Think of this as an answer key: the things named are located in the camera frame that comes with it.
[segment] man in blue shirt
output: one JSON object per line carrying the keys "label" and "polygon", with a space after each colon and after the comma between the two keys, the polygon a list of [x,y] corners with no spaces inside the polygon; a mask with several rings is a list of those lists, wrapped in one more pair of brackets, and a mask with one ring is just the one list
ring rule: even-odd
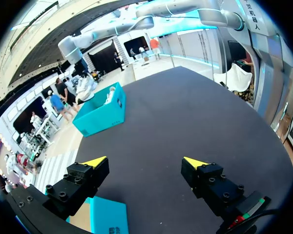
{"label": "man in blue shirt", "polygon": [[51,96],[50,102],[54,110],[60,113],[67,121],[69,121],[65,113],[69,113],[72,117],[73,117],[73,114],[65,109],[64,104],[62,103],[60,97],[54,94],[51,90],[48,91],[48,95]]}

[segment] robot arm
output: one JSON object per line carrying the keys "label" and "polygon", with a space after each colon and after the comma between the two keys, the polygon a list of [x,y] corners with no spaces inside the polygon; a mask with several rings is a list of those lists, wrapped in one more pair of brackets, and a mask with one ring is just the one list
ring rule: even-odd
{"label": "robot arm", "polygon": [[70,64],[76,64],[83,57],[80,49],[89,47],[96,40],[116,36],[131,30],[149,29],[153,26],[154,22],[152,17],[139,17],[131,22],[117,25],[110,24],[101,29],[89,30],[77,37],[68,36],[59,42],[58,47]]}
{"label": "robot arm", "polygon": [[58,47],[70,64],[76,64],[83,57],[80,49],[89,47],[96,40],[132,30],[152,28],[154,26],[152,16],[165,17],[197,9],[201,22],[205,25],[229,27],[235,30],[243,29],[242,18],[236,13],[220,10],[216,0],[151,2],[140,7],[136,12],[137,19],[133,19],[131,22],[108,24],[101,29],[89,30],[77,37],[68,36],[59,42]]}
{"label": "robot arm", "polygon": [[136,15],[166,17],[198,10],[202,24],[216,27],[228,27],[242,30],[242,18],[234,12],[220,10],[216,0],[172,0],[167,2],[151,2],[140,7]]}

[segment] person in orange shirt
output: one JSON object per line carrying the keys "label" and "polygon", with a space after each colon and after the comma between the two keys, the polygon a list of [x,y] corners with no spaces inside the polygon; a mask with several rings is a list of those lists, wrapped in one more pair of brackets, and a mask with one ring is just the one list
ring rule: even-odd
{"label": "person in orange shirt", "polygon": [[160,59],[160,49],[158,48],[158,46],[160,45],[160,43],[152,38],[151,41],[150,41],[150,45],[151,45],[151,49],[153,51],[153,53],[155,54],[155,57],[158,56],[158,59]]}

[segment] white chair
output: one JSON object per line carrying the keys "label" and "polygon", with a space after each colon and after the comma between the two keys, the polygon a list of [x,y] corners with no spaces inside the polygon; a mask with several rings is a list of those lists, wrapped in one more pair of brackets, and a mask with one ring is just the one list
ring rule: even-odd
{"label": "white chair", "polygon": [[[244,71],[235,63],[232,64],[227,72],[227,87],[229,91],[244,92],[251,83],[252,73]],[[226,84],[226,73],[214,74],[214,81],[221,85],[220,82]]]}

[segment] person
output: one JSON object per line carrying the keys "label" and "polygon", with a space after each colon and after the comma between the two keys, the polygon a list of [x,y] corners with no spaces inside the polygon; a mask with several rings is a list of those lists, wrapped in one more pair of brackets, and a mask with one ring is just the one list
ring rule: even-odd
{"label": "person", "polygon": [[252,73],[252,79],[251,79],[251,82],[252,84],[254,84],[254,64],[252,62],[252,59],[251,59],[251,56],[248,52],[246,52],[246,58],[245,59],[242,59],[242,62],[245,64],[245,65],[248,65],[251,67],[251,73]]}
{"label": "person", "polygon": [[142,46],[139,48],[139,52],[142,54],[142,57],[143,57],[143,55],[147,56],[147,53]]}
{"label": "person", "polygon": [[133,52],[133,49],[131,48],[130,49],[130,55],[132,56],[132,58],[136,61],[137,59],[136,59],[136,57],[135,57],[135,52]]}
{"label": "person", "polygon": [[74,103],[76,103],[75,102],[75,99],[76,99],[75,95],[73,95],[71,92],[68,91],[67,86],[63,83],[63,81],[61,81],[60,78],[57,78],[55,83],[56,83],[56,88],[58,90],[60,97],[62,99],[64,99],[64,101],[68,105],[70,105],[74,111],[78,112],[79,106],[76,105],[76,107],[75,107],[75,105],[74,105]]}
{"label": "person", "polygon": [[13,186],[9,183],[7,178],[5,178],[4,182],[5,182],[4,189],[6,190],[7,193],[10,193],[13,190]]}
{"label": "person", "polygon": [[66,116],[65,113],[69,113],[72,117],[73,117],[73,114],[70,113],[69,111],[67,111],[64,107],[64,104],[62,103],[60,97],[56,94],[53,94],[52,90],[49,90],[48,91],[48,95],[50,96],[50,102],[51,102],[51,105],[52,107],[54,108],[54,110],[56,112],[60,112],[61,115],[67,120],[69,121],[68,117]]}
{"label": "person", "polygon": [[153,51],[153,53],[155,54],[155,57],[156,57],[156,60],[157,60],[157,56],[158,56],[158,59],[160,59],[160,49],[158,48],[160,43],[152,38],[151,41],[150,41],[150,45],[151,45],[151,49]]}
{"label": "person", "polygon": [[40,119],[40,117],[38,115],[36,115],[36,113],[34,111],[32,112],[30,122],[33,124],[35,129],[39,129],[42,124],[42,120]]}
{"label": "person", "polygon": [[124,71],[121,59],[119,58],[117,52],[114,53],[114,59],[115,59],[115,62],[117,63],[117,65],[119,66],[119,68],[121,69],[121,71]]}

